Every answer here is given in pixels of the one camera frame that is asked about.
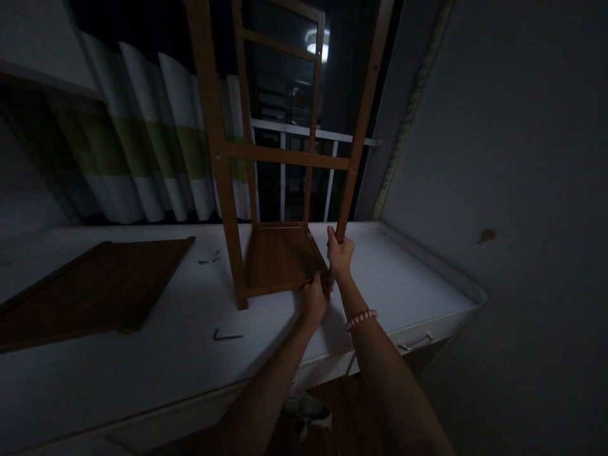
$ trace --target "white wall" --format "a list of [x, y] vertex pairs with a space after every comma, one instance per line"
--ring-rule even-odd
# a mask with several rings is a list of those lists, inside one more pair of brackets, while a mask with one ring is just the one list
[[63, 210], [0, 117], [0, 240], [69, 225]]
[[64, 0], [3, 0], [0, 23], [1, 71], [101, 97]]
[[431, 38], [440, 6], [441, 0], [403, 2], [374, 128], [373, 137], [382, 143], [377, 148], [371, 148], [367, 155], [355, 209], [357, 221], [372, 219], [412, 84]]
[[608, 452], [607, 23], [457, 1], [396, 168], [382, 220], [493, 300], [422, 377], [457, 453]]

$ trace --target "white desk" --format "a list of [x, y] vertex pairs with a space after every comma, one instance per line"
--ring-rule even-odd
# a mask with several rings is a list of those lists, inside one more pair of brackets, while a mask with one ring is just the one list
[[[323, 253], [326, 227], [310, 225]], [[377, 222], [350, 223], [346, 234], [356, 245], [352, 274], [369, 306], [379, 310], [382, 327], [387, 333], [422, 328], [447, 315], [453, 331], [476, 303], [378, 228]], [[239, 231], [244, 253], [251, 227], [240, 225]], [[37, 233], [0, 248], [0, 300], [100, 241], [188, 236], [196, 236], [195, 244], [140, 331], [106, 332], [0, 355], [0, 453], [217, 390], [250, 378], [262, 366], [295, 321], [299, 292], [251, 298], [249, 310], [238, 312], [221, 225], [74, 227]], [[198, 263], [210, 261], [217, 250], [219, 261]], [[304, 364], [352, 349], [342, 328], [345, 320], [336, 287]], [[213, 341], [216, 329], [220, 336], [244, 337]]]

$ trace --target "wooden floor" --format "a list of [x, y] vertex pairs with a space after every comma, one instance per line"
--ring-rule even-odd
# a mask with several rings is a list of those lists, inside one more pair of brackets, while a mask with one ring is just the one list
[[[448, 340], [404, 355], [415, 376], [418, 376]], [[311, 426], [301, 444], [303, 455], [382, 455], [381, 430], [365, 394], [360, 374], [341, 377], [310, 388], [312, 396], [327, 404], [332, 413], [332, 429]], [[194, 455], [205, 433], [201, 431], [181, 440], [168, 443], [148, 453], [150, 456]], [[285, 454], [285, 441], [296, 439], [294, 422], [281, 420], [267, 454]]]

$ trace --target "bracelet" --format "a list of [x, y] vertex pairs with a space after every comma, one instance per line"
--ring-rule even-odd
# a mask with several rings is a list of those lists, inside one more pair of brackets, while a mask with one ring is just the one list
[[361, 323], [363, 320], [368, 319], [369, 317], [376, 318], [378, 316], [377, 310], [366, 310], [358, 314], [355, 318], [344, 325], [344, 330], [349, 333], [354, 325]]

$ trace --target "light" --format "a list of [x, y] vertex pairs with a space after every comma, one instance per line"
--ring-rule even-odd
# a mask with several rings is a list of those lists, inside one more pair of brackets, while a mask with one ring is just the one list
[[[313, 28], [306, 33], [304, 38], [306, 42], [306, 50], [315, 54], [317, 52], [317, 29]], [[324, 30], [323, 33], [323, 50], [321, 51], [321, 63], [325, 63], [327, 61], [327, 57], [329, 56], [329, 30]]]
[[[310, 43], [308, 45], [308, 47], [306, 48], [306, 50], [309, 53], [314, 54], [315, 52], [317, 52], [317, 43]], [[325, 63], [327, 61], [328, 55], [329, 55], [329, 45], [323, 43], [323, 51], [321, 52], [321, 63]]]

